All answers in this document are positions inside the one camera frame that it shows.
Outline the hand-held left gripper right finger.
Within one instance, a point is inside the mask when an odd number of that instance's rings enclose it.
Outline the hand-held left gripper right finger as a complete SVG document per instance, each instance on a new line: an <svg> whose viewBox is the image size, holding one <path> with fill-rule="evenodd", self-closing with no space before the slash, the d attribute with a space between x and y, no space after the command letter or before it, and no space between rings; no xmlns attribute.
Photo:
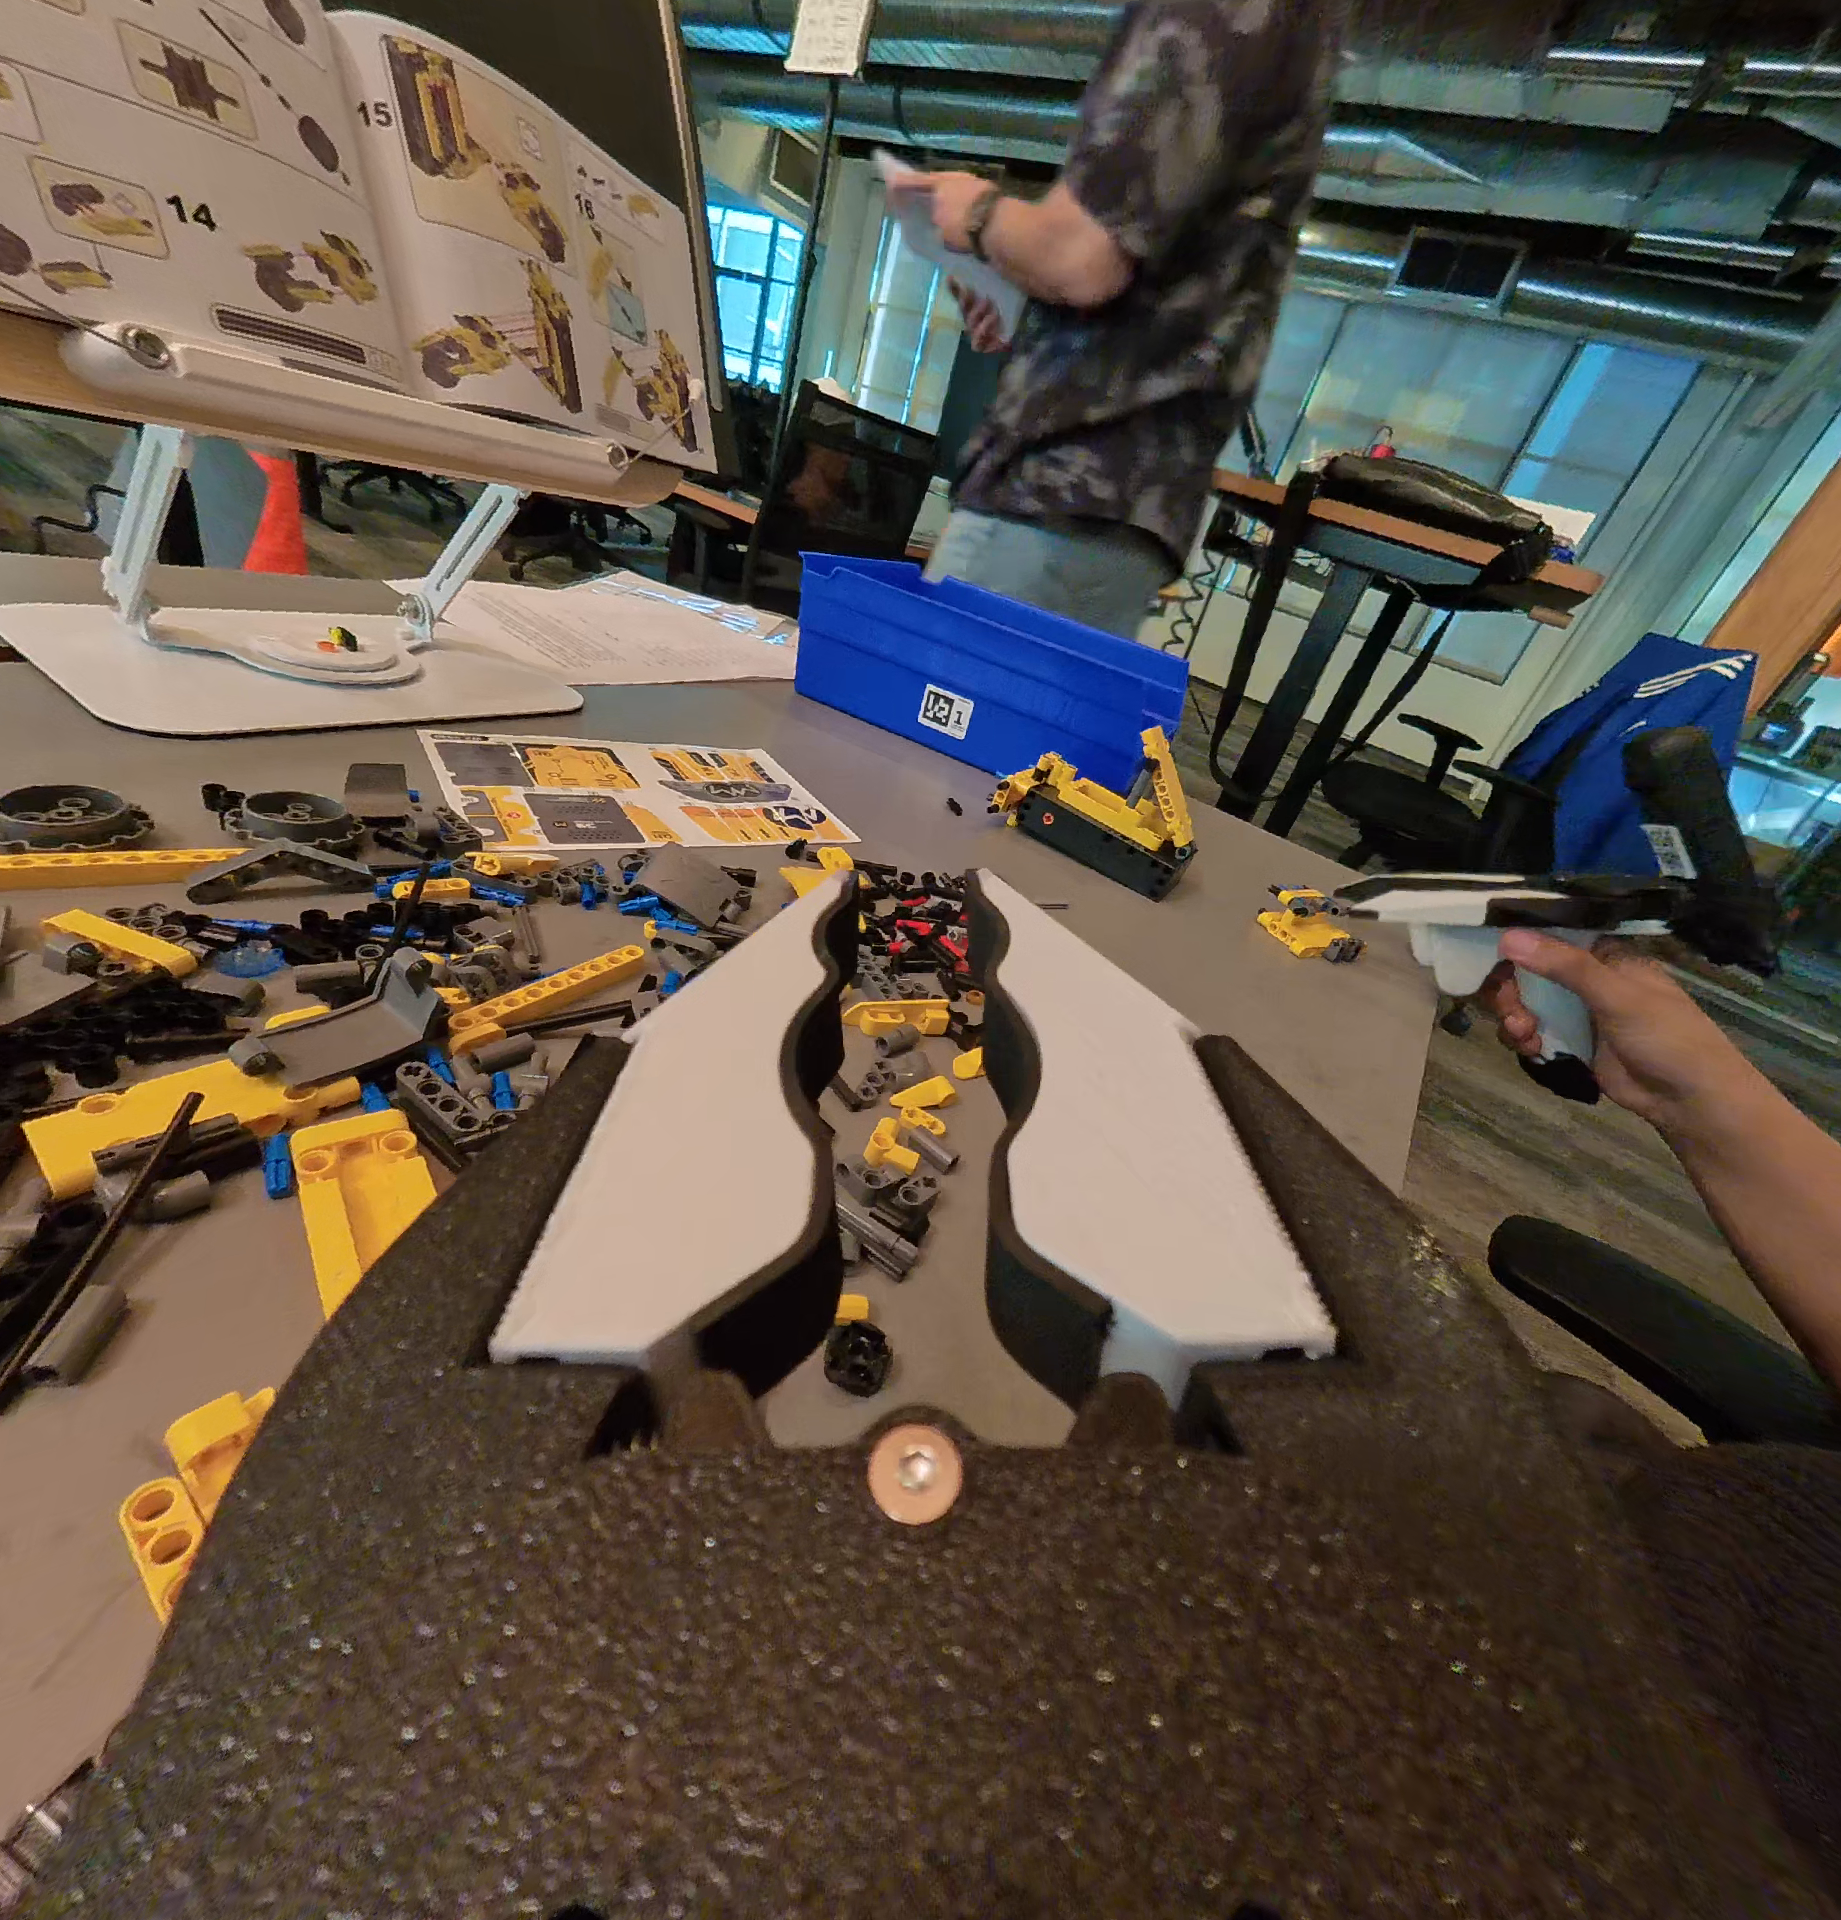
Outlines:
<svg viewBox="0 0 1841 1920"><path fill-rule="evenodd" d="M1002 876L972 870L965 902L1002 1109L985 1304L1005 1354L1072 1411L1113 1376L1176 1411L1202 1365L1335 1356L1201 1029Z"/></svg>

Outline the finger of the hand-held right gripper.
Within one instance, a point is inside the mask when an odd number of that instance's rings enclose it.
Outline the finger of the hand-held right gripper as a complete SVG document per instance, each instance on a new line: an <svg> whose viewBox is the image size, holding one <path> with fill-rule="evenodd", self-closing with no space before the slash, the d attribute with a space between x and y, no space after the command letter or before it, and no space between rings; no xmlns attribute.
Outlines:
<svg viewBox="0 0 1841 1920"><path fill-rule="evenodd" d="M1414 929L1579 929L1579 900L1551 876L1371 874L1339 886L1334 900L1348 918Z"/></svg>

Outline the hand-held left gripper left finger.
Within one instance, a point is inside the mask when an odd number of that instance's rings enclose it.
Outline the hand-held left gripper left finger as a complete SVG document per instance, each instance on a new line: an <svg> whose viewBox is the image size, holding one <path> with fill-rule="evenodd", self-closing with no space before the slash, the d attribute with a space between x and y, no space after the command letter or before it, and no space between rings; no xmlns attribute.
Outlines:
<svg viewBox="0 0 1841 1920"><path fill-rule="evenodd" d="M762 1395L817 1353L841 1294L819 1097L857 955L857 879L830 874L636 1031L492 1363L697 1368Z"/></svg>

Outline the yellow beam frame with pins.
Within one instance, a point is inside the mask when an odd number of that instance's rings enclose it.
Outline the yellow beam frame with pins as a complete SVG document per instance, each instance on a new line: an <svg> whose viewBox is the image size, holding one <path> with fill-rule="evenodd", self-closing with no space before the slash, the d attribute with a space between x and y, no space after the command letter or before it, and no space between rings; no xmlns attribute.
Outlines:
<svg viewBox="0 0 1841 1920"><path fill-rule="evenodd" d="M1363 941L1346 929L1346 910L1339 900L1303 886L1270 886L1268 898L1268 910L1258 914L1258 929L1294 958L1319 958L1328 964L1361 958Z"/></svg>

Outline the person's right forearm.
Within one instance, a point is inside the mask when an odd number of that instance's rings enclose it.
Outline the person's right forearm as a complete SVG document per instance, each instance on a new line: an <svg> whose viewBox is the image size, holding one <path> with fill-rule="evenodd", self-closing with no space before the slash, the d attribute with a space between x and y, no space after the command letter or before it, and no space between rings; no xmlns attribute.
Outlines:
<svg viewBox="0 0 1841 1920"><path fill-rule="evenodd" d="M1734 1063L1659 1122L1709 1216L1841 1401L1841 1143Z"/></svg>

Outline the person's right hand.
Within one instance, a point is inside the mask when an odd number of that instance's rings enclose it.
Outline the person's right hand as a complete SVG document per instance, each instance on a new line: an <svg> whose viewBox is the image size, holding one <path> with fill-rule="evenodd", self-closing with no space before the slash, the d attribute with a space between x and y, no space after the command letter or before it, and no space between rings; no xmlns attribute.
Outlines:
<svg viewBox="0 0 1841 1920"><path fill-rule="evenodd" d="M1526 988L1546 979L1575 997L1598 1040L1592 1075L1600 1092L1663 1140L1704 1139L1772 1092L1693 997L1631 944L1579 948L1549 931L1502 931L1498 952L1478 995L1498 1040L1536 1061L1546 1024L1526 1005Z"/></svg>

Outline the blue jacket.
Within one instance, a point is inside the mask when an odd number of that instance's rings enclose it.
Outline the blue jacket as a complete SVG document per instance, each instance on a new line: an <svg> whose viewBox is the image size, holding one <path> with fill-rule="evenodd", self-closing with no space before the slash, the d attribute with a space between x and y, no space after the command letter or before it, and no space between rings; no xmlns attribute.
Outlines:
<svg viewBox="0 0 1841 1920"><path fill-rule="evenodd" d="M1701 729L1730 777L1748 715L1757 657L1646 634L1571 703L1549 711L1504 761L1504 774L1553 796L1528 807L1526 836L1502 872L1657 876L1638 801L1622 774L1629 737Z"/></svg>

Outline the yellow grey sticker sheet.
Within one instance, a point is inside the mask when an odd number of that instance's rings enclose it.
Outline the yellow grey sticker sheet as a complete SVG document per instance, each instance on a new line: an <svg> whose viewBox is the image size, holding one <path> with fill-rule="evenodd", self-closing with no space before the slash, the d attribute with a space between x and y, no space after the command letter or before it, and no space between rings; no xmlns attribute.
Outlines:
<svg viewBox="0 0 1841 1920"><path fill-rule="evenodd" d="M857 835L762 750L424 731L439 804L492 852L850 844Z"/></svg>

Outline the black yellow partly built model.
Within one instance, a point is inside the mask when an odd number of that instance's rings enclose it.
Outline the black yellow partly built model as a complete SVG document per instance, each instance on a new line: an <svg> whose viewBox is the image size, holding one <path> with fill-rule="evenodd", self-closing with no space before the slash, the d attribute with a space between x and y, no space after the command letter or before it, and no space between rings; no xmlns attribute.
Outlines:
<svg viewBox="0 0 1841 1920"><path fill-rule="evenodd" d="M987 812L1146 900L1166 900L1196 860L1196 830L1171 736L1149 726L1139 747L1127 792L1085 778L1045 752L995 787Z"/></svg>

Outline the wooden desk with black legs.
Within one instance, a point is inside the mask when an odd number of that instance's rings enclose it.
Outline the wooden desk with black legs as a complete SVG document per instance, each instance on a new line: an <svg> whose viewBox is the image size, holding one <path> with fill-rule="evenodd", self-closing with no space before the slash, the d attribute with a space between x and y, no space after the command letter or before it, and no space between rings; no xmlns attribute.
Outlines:
<svg viewBox="0 0 1841 1920"><path fill-rule="evenodd" d="M1260 804L1268 799L1268 785L1282 771L1294 729L1305 719L1323 673L1339 657L1363 597L1371 589L1384 594L1384 607L1369 634L1348 660L1331 703L1315 720L1303 752L1268 808L1266 830L1276 836L1283 836L1299 819L1414 604L1438 607L1445 614L1481 609L1526 616L1562 629L1604 587L1598 573L1553 560L1520 583L1492 579L1488 571L1496 564L1496 543L1331 500L1308 480L1297 480L1286 490L1268 478L1220 470L1215 491L1237 510L1270 528L1268 552L1251 589L1244 634L1210 725L1208 764L1210 777L1220 783L1217 807L1223 815L1251 821ZM1331 564L1331 573L1237 764L1232 770L1223 770L1220 764L1222 741L1239 715L1291 564L1299 555Z"/></svg>

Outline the black bag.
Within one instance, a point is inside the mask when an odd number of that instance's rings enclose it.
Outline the black bag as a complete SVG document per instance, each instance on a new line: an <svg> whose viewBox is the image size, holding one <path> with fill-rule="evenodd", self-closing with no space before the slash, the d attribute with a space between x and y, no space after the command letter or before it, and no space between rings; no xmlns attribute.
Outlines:
<svg viewBox="0 0 1841 1920"><path fill-rule="evenodd" d="M1481 585L1521 585L1553 553L1551 525L1460 471L1396 453L1343 450L1301 465L1297 484L1313 497L1398 516L1466 540L1492 543Z"/></svg>

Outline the printed white paper sheet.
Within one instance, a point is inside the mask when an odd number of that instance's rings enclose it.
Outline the printed white paper sheet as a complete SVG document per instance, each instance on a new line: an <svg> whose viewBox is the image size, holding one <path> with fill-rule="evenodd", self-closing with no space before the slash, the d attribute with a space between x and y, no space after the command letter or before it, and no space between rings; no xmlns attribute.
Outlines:
<svg viewBox="0 0 1841 1920"><path fill-rule="evenodd" d="M795 621L634 573L568 587L473 582L438 634L573 688L794 682L797 671Z"/></svg>

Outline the blue plastic bin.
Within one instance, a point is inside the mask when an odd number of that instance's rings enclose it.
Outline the blue plastic bin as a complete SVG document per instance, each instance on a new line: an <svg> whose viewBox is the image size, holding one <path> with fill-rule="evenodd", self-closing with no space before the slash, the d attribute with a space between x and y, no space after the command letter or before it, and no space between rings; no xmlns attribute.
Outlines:
<svg viewBox="0 0 1841 1920"><path fill-rule="evenodd" d="M999 770L1056 750L1096 777L1174 734L1184 660L916 564L803 560L795 692Z"/></svg>

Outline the pile of plastic building pieces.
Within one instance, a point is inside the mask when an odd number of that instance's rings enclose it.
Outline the pile of plastic building pieces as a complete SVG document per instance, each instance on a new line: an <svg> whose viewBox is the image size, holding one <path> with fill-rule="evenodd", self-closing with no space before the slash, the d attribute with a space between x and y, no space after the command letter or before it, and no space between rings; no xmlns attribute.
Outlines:
<svg viewBox="0 0 1841 1920"><path fill-rule="evenodd" d="M634 807L639 843L576 857L495 844L516 793L427 811L390 765L351 770L340 801L202 798L237 855L0 855L0 889L187 886L29 927L73 988L0 1021L0 1411L100 1365L130 1234L253 1170L332 1319L576 1044L632 1040L758 927L761 862Z"/></svg>

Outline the white book stand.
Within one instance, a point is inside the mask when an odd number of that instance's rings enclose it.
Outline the white book stand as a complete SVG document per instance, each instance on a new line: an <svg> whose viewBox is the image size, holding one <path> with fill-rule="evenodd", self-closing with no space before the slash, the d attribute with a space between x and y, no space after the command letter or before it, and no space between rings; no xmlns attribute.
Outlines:
<svg viewBox="0 0 1841 1920"><path fill-rule="evenodd" d="M444 616L522 496L662 501L680 467L621 441L500 421L371 381L139 324L84 328L0 310L0 396L139 421L139 449L91 602L0 601L0 641L99 720L220 737L564 715L538 667L451 637ZM148 573L196 435L476 478L482 493L385 616L156 607Z"/></svg>

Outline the orange traffic cone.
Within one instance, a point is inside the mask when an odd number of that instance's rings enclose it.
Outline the orange traffic cone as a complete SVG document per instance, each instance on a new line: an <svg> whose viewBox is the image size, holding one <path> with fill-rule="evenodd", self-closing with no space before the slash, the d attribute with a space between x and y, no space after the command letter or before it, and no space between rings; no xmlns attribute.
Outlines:
<svg viewBox="0 0 1841 1920"><path fill-rule="evenodd" d="M303 482L291 453L244 446L261 476L261 506L242 571L306 579L311 575Z"/></svg>

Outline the building instruction booklet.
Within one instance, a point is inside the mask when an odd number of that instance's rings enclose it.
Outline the building instruction booklet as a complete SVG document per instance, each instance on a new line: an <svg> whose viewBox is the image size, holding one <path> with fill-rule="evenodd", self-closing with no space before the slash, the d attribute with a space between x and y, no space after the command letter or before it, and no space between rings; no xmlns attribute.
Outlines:
<svg viewBox="0 0 1841 1920"><path fill-rule="evenodd" d="M0 310L420 399L331 6L0 5Z"/></svg>

